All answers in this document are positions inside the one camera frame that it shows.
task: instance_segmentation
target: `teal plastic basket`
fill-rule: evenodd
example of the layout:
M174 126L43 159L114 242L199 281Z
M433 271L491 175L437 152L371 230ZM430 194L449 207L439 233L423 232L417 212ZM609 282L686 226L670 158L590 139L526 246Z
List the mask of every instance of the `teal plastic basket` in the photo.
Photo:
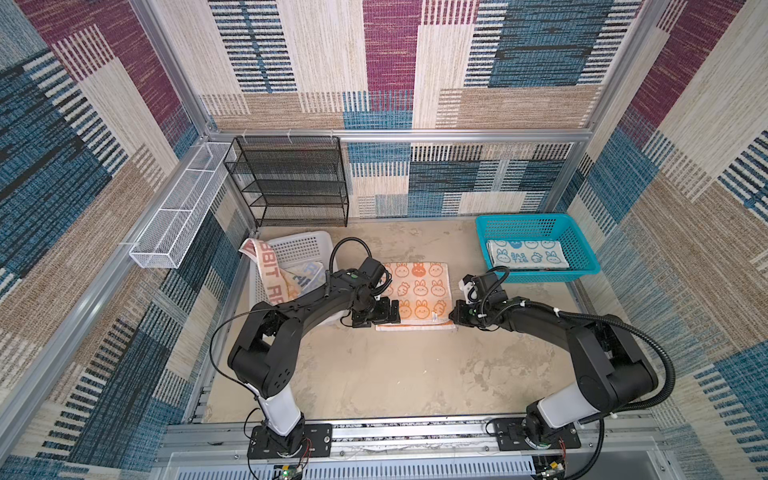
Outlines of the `teal plastic basket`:
M566 214L482 215L475 225L485 264L491 257L485 247L488 240L556 240L563 248L568 270L511 271L505 283L572 282L583 275L600 272L598 258L574 219Z

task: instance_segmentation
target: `white wire basket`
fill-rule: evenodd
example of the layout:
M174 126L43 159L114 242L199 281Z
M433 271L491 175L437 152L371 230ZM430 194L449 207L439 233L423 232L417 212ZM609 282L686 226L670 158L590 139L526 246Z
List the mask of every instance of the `white wire basket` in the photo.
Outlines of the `white wire basket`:
M141 268L178 268L227 178L228 143L207 142L190 161L162 206L131 248Z

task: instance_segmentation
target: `orange towel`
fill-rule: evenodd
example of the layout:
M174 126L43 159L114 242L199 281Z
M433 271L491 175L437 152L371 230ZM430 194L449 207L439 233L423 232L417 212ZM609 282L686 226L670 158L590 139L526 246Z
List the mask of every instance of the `orange towel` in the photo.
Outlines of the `orange towel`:
M392 274L392 283L383 295L390 300L399 300L401 324L381 325L377 329L456 328L448 319L453 302L447 263L384 263L384 267Z

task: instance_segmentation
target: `patterned wall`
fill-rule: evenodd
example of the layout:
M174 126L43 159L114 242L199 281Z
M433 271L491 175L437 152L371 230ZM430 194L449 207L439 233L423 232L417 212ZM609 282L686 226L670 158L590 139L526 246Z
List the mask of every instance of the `patterned wall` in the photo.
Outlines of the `patterned wall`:
M349 216L536 212L571 144L342 144Z
M768 478L768 2L673 0L560 209L601 313L678 370L655 416L691 480Z
M581 127L640 4L155 2L222 130Z
M197 132L127 0L0 0L0 402ZM219 192L180 269L134 268L2 478L131 478L178 422L246 224Z
M127 0L0 0L0 92L2 401L197 134Z
M247 226L222 188L176 270L134 266L0 478L146 478L207 361Z

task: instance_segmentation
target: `black wire shelf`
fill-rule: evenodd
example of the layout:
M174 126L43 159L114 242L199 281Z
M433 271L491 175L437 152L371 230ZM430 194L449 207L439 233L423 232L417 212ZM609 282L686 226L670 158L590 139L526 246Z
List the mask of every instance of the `black wire shelf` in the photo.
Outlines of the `black wire shelf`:
M346 227L349 195L337 137L236 137L226 161L257 225Z

